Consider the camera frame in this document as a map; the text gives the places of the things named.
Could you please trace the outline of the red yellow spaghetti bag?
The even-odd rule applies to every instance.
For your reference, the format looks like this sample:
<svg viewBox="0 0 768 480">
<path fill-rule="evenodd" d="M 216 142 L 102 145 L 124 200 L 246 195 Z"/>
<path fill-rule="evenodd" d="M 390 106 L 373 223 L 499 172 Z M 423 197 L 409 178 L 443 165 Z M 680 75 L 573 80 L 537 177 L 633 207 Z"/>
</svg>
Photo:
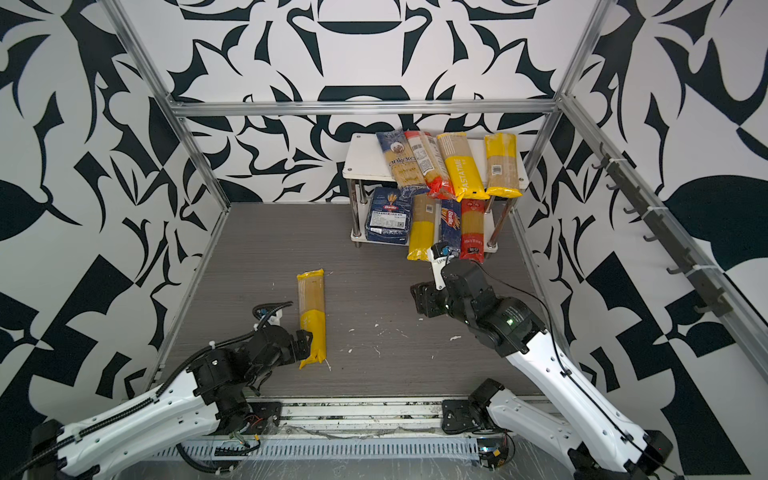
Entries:
<svg viewBox="0 0 768 480">
<path fill-rule="evenodd" d="M 460 258 L 484 262 L 485 257 L 485 202 L 464 199 L 461 202 Z"/>
</svg>

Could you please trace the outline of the blue Barilla spaghetti bag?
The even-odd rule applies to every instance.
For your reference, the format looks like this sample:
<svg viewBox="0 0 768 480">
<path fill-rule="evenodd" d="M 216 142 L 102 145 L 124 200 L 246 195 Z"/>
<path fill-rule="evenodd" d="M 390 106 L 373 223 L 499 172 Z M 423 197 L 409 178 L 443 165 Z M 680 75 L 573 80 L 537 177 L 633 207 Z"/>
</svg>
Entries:
<svg viewBox="0 0 768 480">
<path fill-rule="evenodd" d="M 441 201 L 439 239 L 445 242 L 449 251 L 458 256 L 461 251 L 461 205 L 455 200 Z"/>
</svg>

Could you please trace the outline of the blue Barilla pasta box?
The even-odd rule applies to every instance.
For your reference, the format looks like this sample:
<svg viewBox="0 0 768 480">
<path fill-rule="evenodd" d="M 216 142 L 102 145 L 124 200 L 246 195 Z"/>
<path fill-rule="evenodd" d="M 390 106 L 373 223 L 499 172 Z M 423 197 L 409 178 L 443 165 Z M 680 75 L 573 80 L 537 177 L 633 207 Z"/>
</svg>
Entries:
<svg viewBox="0 0 768 480">
<path fill-rule="evenodd" d="M 369 200 L 364 231 L 368 241 L 384 244 L 408 243 L 413 199 L 397 188 L 376 187 Z"/>
</svg>

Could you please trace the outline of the yellow spaghetti bag short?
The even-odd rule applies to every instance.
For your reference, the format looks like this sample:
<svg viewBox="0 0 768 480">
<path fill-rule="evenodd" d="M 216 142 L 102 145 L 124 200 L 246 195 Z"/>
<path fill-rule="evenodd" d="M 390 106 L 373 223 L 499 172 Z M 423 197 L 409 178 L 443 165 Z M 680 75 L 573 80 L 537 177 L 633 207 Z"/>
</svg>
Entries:
<svg viewBox="0 0 768 480">
<path fill-rule="evenodd" d="M 487 194 L 507 199 L 522 196 L 516 136 L 508 133 L 487 135 L 484 145 Z"/>
</svg>

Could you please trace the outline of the blue label spaghetti bag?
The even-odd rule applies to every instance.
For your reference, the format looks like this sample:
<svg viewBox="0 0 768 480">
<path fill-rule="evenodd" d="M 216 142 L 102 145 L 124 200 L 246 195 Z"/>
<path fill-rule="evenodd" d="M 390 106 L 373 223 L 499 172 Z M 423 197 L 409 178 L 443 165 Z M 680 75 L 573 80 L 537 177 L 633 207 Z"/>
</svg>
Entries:
<svg viewBox="0 0 768 480">
<path fill-rule="evenodd" d="M 403 196 L 426 194 L 429 188 L 402 130 L 377 132 L 387 167 Z"/>
</svg>

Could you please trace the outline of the red label spaghetti bag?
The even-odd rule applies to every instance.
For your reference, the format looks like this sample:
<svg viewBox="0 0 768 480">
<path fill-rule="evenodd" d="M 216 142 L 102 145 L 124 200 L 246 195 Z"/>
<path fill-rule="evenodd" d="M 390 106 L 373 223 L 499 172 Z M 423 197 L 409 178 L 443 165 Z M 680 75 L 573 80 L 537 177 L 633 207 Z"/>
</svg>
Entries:
<svg viewBox="0 0 768 480">
<path fill-rule="evenodd" d="M 404 135 L 429 189 L 429 196 L 455 200 L 456 194 L 437 139 L 423 131 L 405 131 Z"/>
</svg>

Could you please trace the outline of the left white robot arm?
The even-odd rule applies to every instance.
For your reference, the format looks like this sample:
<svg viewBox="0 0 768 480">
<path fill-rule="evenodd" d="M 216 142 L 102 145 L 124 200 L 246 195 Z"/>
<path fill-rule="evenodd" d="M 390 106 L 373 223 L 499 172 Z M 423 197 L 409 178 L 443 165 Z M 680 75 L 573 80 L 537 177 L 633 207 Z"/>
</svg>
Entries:
<svg viewBox="0 0 768 480">
<path fill-rule="evenodd" d="M 6 478 L 110 479 L 190 439 L 241 431 L 252 413 L 246 390 L 259 390 L 275 368 L 310 355 L 312 333 L 270 323 L 282 308 L 269 305 L 248 333 L 201 348 L 160 386 L 111 410 L 39 425 L 28 460 Z"/>
</svg>

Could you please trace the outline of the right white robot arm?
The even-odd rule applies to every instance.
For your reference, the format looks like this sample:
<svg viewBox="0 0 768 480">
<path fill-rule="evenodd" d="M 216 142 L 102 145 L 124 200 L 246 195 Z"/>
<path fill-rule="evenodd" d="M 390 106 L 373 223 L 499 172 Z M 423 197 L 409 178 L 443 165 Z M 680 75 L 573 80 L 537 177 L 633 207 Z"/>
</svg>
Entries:
<svg viewBox="0 0 768 480">
<path fill-rule="evenodd" d="M 463 323 L 560 414 L 554 417 L 487 379 L 468 398 L 482 428 L 523 437 L 576 479 L 651 479 L 672 470 L 668 437 L 643 429 L 607 400 L 557 345 L 551 327 L 525 302 L 497 295 L 480 264 L 442 256 L 430 266 L 432 280 L 411 287 L 417 312 Z"/>
</svg>

